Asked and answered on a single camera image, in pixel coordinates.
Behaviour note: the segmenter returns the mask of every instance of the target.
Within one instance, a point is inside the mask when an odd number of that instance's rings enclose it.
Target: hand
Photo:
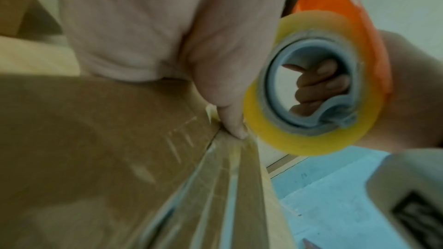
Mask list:
[[[443,142],[443,64],[399,34],[380,31],[389,53],[394,92],[374,127],[357,145],[398,152],[436,147]],[[322,101],[349,87],[349,77],[336,76],[337,64],[323,62],[297,81],[300,105],[291,111],[310,115]]]
[[[285,0],[60,0],[83,73],[192,79],[244,138],[243,95],[265,63]]]

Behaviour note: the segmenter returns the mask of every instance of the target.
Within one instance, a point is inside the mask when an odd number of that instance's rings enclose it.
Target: orange plastic guard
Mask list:
[[[365,62],[365,66],[379,80],[383,92],[386,95],[390,94],[392,77],[388,53],[379,32],[372,24],[360,0],[298,0],[293,13],[308,10],[331,11],[349,19],[359,34],[360,43],[371,46],[368,48],[371,53],[367,55],[372,59]]]

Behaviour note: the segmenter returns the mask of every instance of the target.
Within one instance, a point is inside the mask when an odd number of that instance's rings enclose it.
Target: orange tape dispenser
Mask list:
[[[324,101],[311,116],[285,109],[276,94],[277,68],[309,69],[330,58],[350,76],[348,92]],[[371,129],[391,83],[386,49],[359,0],[298,0],[280,21],[267,67],[246,93],[244,116],[251,130],[278,150],[329,154]]]

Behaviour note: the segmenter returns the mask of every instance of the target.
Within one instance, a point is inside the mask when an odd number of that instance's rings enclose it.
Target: black label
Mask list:
[[[392,210],[426,249],[443,249],[443,215],[417,192],[411,192]]]

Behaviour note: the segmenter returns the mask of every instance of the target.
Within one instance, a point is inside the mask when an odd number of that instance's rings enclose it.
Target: tape roll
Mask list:
[[[281,48],[288,38],[296,38],[300,33],[328,33],[345,38],[355,50],[359,63],[361,86],[358,105],[354,108],[356,119],[352,125],[337,127],[319,135],[306,135],[291,129],[285,120],[269,110],[269,100],[263,94],[263,77],[268,68],[248,89],[244,99],[244,116],[251,130],[276,149],[295,155],[315,156],[329,154],[352,145],[363,137],[376,122],[386,96],[380,80],[365,67],[370,62],[371,46],[365,44],[361,35],[353,29],[348,20],[339,14],[327,11],[298,12],[282,18],[275,39],[275,48]],[[271,52],[269,62],[275,57]]]

